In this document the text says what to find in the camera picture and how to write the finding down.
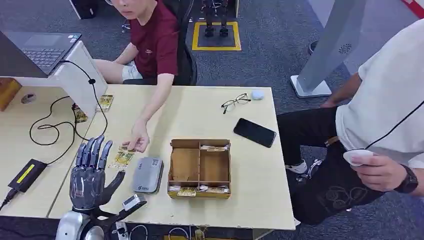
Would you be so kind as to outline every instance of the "metal base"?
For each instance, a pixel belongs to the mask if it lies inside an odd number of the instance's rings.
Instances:
[[[302,89],[302,87],[298,84],[298,76],[299,75],[291,76],[290,82],[294,90],[296,90],[296,95],[299,98],[304,99],[304,98],[323,97],[323,96],[331,95],[331,90],[329,86],[327,85],[326,81],[322,81],[313,91],[305,92]]]

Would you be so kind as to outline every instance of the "red object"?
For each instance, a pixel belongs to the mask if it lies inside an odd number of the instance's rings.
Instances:
[[[421,6],[415,0],[402,0],[412,12],[417,15],[420,19],[424,19],[424,6]]]
[[[135,65],[143,78],[159,74],[178,75],[178,23],[175,15],[159,0],[146,25],[129,21],[131,43],[138,49]]]

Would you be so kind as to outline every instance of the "gray power bank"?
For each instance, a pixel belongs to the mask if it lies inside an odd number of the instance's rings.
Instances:
[[[161,185],[164,163],[156,157],[143,157],[138,160],[132,180],[132,190],[136,193],[154,193]]]

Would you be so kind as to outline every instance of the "white cord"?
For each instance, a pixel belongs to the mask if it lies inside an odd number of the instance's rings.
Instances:
[[[143,227],[144,228],[144,230],[145,230],[145,232],[146,232],[146,238],[145,238],[145,240],[147,240],[147,236],[149,235],[149,233],[148,233],[148,231],[147,231],[147,227],[146,226],[144,226],[144,225],[137,225],[137,226],[135,226],[132,230],[131,230],[131,232],[129,233],[129,240],[131,240],[131,235],[133,234],[133,232],[134,232],[134,230],[136,229],[136,228],[138,228],[138,227]]]
[[[181,230],[181,231],[183,231],[183,232],[185,233],[185,236],[187,237],[187,239],[188,239],[188,240],[191,240],[191,239],[189,238],[189,235],[187,234],[186,230],[182,229],[181,227],[174,227],[173,229],[171,229],[171,230],[168,232],[168,240],[171,240],[171,233],[172,233],[174,230]]]

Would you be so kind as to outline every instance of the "robotic hand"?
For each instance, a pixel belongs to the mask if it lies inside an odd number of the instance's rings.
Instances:
[[[105,167],[112,146],[109,140],[100,155],[105,137],[91,138],[87,144],[79,146],[76,164],[70,174],[69,197],[72,211],[66,213],[59,222],[56,240],[104,240],[117,221],[121,221],[138,210],[147,201],[134,194],[122,203],[124,209],[118,215],[100,210],[107,204],[116,189],[124,180],[125,171],[117,173],[114,180],[105,187]]]

